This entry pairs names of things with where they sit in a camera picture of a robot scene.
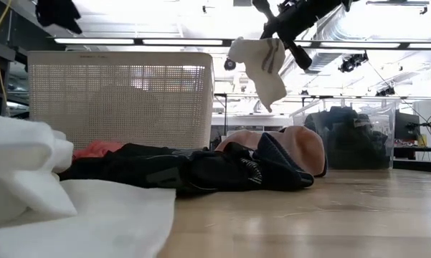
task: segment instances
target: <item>wooden surface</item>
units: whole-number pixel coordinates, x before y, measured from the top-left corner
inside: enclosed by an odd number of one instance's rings
[[[327,176],[293,193],[179,199],[160,257],[431,257],[431,173]]]

